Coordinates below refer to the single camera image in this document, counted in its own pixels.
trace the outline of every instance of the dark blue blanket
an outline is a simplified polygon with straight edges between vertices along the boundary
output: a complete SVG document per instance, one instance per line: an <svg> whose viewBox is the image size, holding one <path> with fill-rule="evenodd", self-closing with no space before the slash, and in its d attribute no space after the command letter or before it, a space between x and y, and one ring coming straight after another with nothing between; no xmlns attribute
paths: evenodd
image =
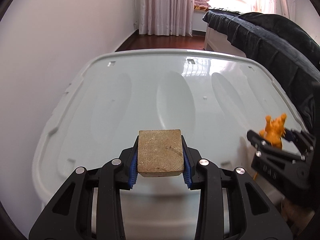
<svg viewBox="0 0 320 240"><path fill-rule="evenodd" d="M228 41L242 50L247 58L270 71L312 132L314 99L311 82L320 82L320 72L288 41L240 17L235 13L210 10L203 20L210 28L227 35Z"/></svg>
<svg viewBox="0 0 320 240"><path fill-rule="evenodd" d="M299 25L278 14L245 13L238 18L273 32L289 42L320 70L320 47Z"/></svg>

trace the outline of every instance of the blue rubber gripper pad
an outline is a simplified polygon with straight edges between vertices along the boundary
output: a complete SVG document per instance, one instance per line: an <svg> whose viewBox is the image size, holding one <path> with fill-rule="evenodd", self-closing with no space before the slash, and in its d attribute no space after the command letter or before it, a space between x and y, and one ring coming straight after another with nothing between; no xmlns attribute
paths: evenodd
<svg viewBox="0 0 320 240"><path fill-rule="evenodd" d="M129 179L128 185L130 188L133 188L133 185L136 184L138 177L138 149L136 149L132 162L129 169Z"/></svg>
<svg viewBox="0 0 320 240"><path fill-rule="evenodd" d="M192 186L192 180L191 180L191 166L186 154L186 151L184 147L182 147L183 150L183 162L184 162L184 171L183 171L183 179L184 183L187 184L188 188L191 188Z"/></svg>

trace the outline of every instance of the white bed frame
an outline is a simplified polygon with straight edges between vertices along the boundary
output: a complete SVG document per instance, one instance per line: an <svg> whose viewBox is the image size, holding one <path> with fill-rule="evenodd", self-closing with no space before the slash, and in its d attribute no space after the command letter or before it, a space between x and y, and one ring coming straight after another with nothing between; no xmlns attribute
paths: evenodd
<svg viewBox="0 0 320 240"><path fill-rule="evenodd" d="M231 43L227 41L226 35L219 33L214 29L209 28L208 26L205 34L203 47L207 51L215 51L240 57L246 57L243 51L232 46Z"/></svg>

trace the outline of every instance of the baseboard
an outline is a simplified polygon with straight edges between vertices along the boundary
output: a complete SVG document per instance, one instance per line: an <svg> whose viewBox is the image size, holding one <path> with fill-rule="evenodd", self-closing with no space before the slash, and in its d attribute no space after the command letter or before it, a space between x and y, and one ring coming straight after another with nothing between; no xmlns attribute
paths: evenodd
<svg viewBox="0 0 320 240"><path fill-rule="evenodd" d="M139 30L136 30L119 46L116 52L127 50L138 36L139 36Z"/></svg>
<svg viewBox="0 0 320 240"><path fill-rule="evenodd" d="M203 32L203 31L192 31L192 36L205 37L205 32Z"/></svg>

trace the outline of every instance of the bed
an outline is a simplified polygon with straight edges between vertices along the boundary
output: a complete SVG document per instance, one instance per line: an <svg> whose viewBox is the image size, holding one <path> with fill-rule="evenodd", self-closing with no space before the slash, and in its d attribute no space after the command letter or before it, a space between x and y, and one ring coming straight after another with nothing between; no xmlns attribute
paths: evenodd
<svg viewBox="0 0 320 240"><path fill-rule="evenodd" d="M292 21L279 15L208 11L204 49L247 57L277 79L312 132L311 83L320 82L320 48Z"/></svg>

